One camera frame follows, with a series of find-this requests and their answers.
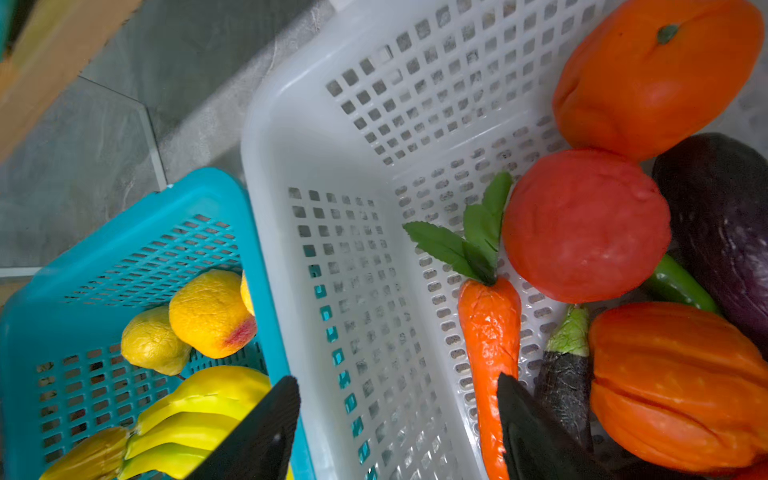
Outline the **orange fruit in white basket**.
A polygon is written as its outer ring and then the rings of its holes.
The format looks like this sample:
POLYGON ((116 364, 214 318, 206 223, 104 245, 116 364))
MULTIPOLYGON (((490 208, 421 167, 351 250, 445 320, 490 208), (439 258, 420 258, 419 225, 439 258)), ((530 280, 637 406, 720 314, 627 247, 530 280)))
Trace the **orange fruit in white basket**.
POLYGON ((634 161, 661 154, 727 109, 764 36, 749 1, 625 1, 566 62, 552 100, 559 132, 634 161))

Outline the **green chili pepper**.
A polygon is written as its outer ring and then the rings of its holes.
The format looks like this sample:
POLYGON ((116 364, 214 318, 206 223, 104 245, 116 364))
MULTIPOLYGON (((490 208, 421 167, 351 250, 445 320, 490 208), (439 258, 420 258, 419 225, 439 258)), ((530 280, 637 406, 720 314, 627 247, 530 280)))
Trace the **green chili pepper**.
POLYGON ((642 288, 661 300, 722 314, 710 294, 669 254, 662 257, 642 288))

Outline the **yellow lemon left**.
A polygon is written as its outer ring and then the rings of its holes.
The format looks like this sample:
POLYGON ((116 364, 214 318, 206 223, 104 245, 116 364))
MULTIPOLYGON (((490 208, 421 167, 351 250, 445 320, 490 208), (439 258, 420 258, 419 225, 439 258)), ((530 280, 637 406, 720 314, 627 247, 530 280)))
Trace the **yellow lemon left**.
POLYGON ((121 355, 131 365, 166 376, 182 373, 189 361, 191 346, 173 331, 169 306, 162 305, 135 316, 121 336, 121 355))

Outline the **purple eggplant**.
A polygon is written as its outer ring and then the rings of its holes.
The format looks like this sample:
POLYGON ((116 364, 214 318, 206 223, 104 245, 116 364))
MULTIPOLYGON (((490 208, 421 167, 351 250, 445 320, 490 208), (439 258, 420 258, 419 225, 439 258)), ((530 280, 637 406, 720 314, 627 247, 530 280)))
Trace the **purple eggplant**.
POLYGON ((534 398, 577 443, 592 452, 589 325, 585 307, 568 306, 563 321, 547 341, 534 398))

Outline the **teal plastic basket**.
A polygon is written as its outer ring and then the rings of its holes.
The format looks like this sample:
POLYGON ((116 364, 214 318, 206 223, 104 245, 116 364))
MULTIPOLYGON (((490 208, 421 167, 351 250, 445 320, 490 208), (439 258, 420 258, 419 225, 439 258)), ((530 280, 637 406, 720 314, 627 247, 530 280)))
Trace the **teal plastic basket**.
POLYGON ((41 269, 1 314, 5 475, 36 479, 75 445, 138 415, 180 379, 130 365, 125 326, 210 270, 254 288, 256 337, 227 363, 272 382, 290 367, 249 197, 229 174, 197 170, 153 193, 41 269))

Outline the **red tomato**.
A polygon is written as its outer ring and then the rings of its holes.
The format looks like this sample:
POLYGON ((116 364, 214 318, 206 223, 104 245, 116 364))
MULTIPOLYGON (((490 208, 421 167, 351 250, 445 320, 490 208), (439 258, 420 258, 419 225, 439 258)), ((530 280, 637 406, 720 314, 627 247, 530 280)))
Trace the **red tomato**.
POLYGON ((563 303, 618 298, 647 280, 671 241, 670 209, 636 164, 593 149, 537 160, 502 223, 513 269, 563 303))

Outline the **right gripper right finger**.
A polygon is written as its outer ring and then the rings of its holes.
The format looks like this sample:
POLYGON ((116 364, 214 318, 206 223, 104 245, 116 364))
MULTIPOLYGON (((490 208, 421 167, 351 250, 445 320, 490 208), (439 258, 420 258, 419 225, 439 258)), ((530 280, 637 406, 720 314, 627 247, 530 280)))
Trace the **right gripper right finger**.
POLYGON ((497 385, 504 460, 511 479, 610 479, 513 377, 502 373, 497 385))

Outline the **small dark eggplant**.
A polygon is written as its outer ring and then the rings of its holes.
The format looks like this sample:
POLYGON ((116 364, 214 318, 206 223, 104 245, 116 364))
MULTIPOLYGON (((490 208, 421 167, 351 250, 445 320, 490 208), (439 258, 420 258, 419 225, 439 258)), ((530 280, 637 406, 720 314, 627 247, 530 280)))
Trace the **small dark eggplant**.
POLYGON ((653 178, 689 273, 727 320, 767 351, 767 161, 722 133, 657 157, 653 178))

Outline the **yellow banana bunch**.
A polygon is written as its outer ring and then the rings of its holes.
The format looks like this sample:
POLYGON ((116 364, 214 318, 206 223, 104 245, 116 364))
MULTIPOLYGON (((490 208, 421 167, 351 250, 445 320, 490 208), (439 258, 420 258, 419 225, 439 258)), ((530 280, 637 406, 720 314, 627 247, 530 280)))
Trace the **yellow banana bunch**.
POLYGON ((43 479, 131 479, 159 472, 184 479, 231 434, 271 389, 258 370, 201 370, 142 412, 132 430, 93 434, 50 466, 43 479))

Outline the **yellow lemon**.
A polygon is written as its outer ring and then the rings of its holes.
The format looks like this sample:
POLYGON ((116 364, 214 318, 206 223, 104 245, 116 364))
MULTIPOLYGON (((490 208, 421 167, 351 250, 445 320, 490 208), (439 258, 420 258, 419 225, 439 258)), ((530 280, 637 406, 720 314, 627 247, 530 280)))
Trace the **yellow lemon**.
POLYGON ((251 299, 251 294, 250 294, 250 290, 249 290, 249 286, 248 286, 248 282, 245 274, 241 275, 240 295, 241 295, 243 305, 245 306, 249 315, 254 316, 255 313, 254 313, 253 301, 251 299))
POLYGON ((131 365, 166 376, 182 373, 189 361, 191 346, 173 331, 169 306, 162 305, 135 316, 121 336, 121 355, 131 365))

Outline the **orange small pumpkin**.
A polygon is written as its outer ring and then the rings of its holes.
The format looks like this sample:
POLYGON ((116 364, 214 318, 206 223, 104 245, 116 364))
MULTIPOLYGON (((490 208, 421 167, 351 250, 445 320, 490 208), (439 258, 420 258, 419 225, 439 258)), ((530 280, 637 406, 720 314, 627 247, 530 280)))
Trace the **orange small pumpkin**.
POLYGON ((727 320, 683 304, 628 304, 593 321, 589 346, 591 409, 627 451, 705 475, 766 460, 767 363, 727 320))

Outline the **yellow lemon right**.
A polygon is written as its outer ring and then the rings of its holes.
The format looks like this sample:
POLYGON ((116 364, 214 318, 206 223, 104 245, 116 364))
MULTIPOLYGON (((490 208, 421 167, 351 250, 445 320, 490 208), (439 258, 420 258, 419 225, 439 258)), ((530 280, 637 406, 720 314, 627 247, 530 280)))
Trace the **yellow lemon right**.
POLYGON ((241 295, 243 305, 245 306, 249 315, 254 316, 255 313, 254 313, 253 301, 251 299, 251 294, 250 294, 250 290, 249 290, 249 286, 248 286, 248 282, 245 274, 241 275, 240 295, 241 295))

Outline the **yellow orange fruit top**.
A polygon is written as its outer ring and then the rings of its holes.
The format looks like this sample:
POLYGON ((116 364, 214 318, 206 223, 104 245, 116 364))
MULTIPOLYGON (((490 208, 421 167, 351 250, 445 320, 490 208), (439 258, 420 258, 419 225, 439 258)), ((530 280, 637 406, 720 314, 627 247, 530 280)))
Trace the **yellow orange fruit top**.
POLYGON ((243 349, 257 324, 241 295, 242 276, 210 270, 179 290, 169 304, 170 326, 200 354, 221 359, 243 349))

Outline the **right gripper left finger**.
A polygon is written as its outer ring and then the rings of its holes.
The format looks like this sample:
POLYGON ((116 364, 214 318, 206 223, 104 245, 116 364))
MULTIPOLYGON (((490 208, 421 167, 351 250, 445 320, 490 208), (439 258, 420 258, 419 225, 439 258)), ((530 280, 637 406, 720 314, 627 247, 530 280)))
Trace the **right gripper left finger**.
POLYGON ((285 376, 190 475, 191 479, 285 479, 301 397, 285 376))

